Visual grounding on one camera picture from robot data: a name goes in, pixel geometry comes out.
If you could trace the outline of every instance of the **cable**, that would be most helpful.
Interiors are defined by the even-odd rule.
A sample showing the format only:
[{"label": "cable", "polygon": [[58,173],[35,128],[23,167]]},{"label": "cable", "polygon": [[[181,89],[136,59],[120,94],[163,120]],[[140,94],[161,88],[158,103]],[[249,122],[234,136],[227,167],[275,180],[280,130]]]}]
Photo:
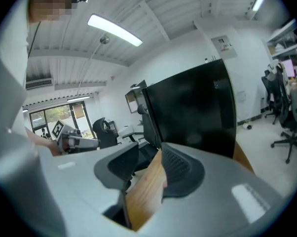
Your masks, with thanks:
[{"label": "cable", "polygon": [[30,53],[31,53],[31,50],[32,50],[32,47],[34,45],[34,42],[35,42],[35,38],[36,38],[36,35],[37,35],[37,32],[38,32],[38,29],[39,29],[39,26],[40,26],[41,22],[39,22],[38,26],[37,26],[37,29],[36,29],[36,32],[35,32],[35,35],[34,35],[34,38],[32,40],[32,43],[31,43],[31,46],[30,46],[30,50],[29,50],[29,54],[28,54],[28,58],[30,56]]}]

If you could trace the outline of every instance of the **air conditioner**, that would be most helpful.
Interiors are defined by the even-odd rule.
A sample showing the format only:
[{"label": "air conditioner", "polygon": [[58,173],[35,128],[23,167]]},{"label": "air conditioner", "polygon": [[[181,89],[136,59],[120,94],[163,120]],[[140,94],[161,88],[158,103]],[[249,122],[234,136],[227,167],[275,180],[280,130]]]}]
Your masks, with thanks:
[{"label": "air conditioner", "polygon": [[53,85],[53,78],[46,78],[40,80],[33,80],[26,82],[26,89],[35,89],[45,86],[52,86]]}]

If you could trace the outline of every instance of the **white wall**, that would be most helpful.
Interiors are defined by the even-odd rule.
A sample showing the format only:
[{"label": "white wall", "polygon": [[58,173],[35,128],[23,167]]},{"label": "white wall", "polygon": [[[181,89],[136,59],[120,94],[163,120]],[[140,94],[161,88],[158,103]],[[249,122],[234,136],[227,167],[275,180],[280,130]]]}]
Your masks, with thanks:
[{"label": "white wall", "polygon": [[24,115],[25,127],[28,128],[30,131],[32,131],[29,113],[26,112],[26,113],[23,113],[23,115]]},{"label": "white wall", "polygon": [[135,131],[143,130],[137,126],[142,119],[137,113],[130,113],[124,95],[130,86],[145,79],[147,85],[159,82],[184,70],[204,63],[210,52],[205,40],[197,30],[182,35],[138,60],[125,69],[119,77],[107,84],[99,93],[103,113],[107,119],[114,120],[117,129],[133,124]]},{"label": "white wall", "polygon": [[91,126],[96,120],[105,117],[97,93],[94,93],[94,97],[85,99],[84,102]]},{"label": "white wall", "polygon": [[269,64],[269,57],[261,39],[271,34],[268,28],[236,29],[226,24],[214,24],[211,21],[200,23],[203,33],[198,30],[182,35],[150,52],[126,69],[118,78],[110,82],[99,94],[102,111],[106,118],[114,120],[117,128],[132,124],[135,130],[141,119],[137,113],[131,114],[124,95],[130,86],[146,80],[147,85],[159,82],[187,69],[204,64],[211,55],[219,58],[211,43],[211,38],[227,35],[234,45],[238,57],[225,60],[234,93],[246,91],[247,100],[237,104],[238,120],[260,114],[261,98],[264,88],[261,77]]}]

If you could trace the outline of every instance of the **chair base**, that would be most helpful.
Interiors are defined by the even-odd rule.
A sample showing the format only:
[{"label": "chair base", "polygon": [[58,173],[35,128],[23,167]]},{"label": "chair base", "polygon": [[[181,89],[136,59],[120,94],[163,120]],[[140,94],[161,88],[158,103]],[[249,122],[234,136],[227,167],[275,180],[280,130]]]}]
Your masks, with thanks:
[{"label": "chair base", "polygon": [[275,144],[286,144],[286,143],[289,143],[289,145],[290,145],[290,147],[289,147],[289,154],[288,154],[288,158],[286,159],[286,164],[288,164],[290,162],[290,156],[291,156],[291,151],[292,151],[293,145],[297,147],[297,136],[295,136],[295,134],[293,134],[292,136],[290,136],[289,134],[287,134],[285,132],[282,132],[281,133],[281,137],[283,137],[283,136],[285,136],[286,139],[275,141],[270,146],[272,148],[274,148]]},{"label": "chair base", "polygon": [[272,123],[272,124],[275,124],[276,121],[277,121],[277,118],[279,117],[279,114],[278,114],[278,113],[274,113],[274,112],[272,112],[272,113],[266,114],[266,115],[265,115],[265,118],[267,118],[267,116],[272,116],[272,115],[275,115],[275,120],[274,120],[273,123]]}]

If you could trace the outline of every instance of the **black monitor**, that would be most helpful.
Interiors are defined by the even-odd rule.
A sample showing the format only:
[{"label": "black monitor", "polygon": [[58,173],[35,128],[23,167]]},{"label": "black monitor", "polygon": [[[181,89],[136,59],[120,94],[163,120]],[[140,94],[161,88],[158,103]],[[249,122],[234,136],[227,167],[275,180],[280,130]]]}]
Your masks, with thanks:
[{"label": "black monitor", "polygon": [[236,111],[223,60],[186,70],[143,93],[161,142],[233,157]]}]

